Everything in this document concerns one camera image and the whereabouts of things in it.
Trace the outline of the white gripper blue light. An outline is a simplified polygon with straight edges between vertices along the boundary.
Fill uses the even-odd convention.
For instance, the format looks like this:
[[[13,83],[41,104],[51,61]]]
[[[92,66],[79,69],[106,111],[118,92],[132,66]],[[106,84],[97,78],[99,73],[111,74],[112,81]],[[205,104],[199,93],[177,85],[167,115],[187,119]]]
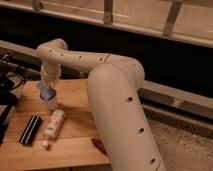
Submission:
[[[37,84],[37,87],[40,90],[40,99],[47,108],[49,110],[55,110],[58,107],[56,90],[51,87],[46,88],[42,81]]]

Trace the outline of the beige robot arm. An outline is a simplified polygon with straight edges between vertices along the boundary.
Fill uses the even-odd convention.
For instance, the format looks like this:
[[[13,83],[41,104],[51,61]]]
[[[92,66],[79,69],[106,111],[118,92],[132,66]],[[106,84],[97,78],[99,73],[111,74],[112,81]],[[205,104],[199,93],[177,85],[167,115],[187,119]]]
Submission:
[[[88,75],[87,97],[113,171],[166,171],[141,106],[145,72],[130,57],[70,51],[62,39],[39,45],[41,80],[54,87],[62,66]]]

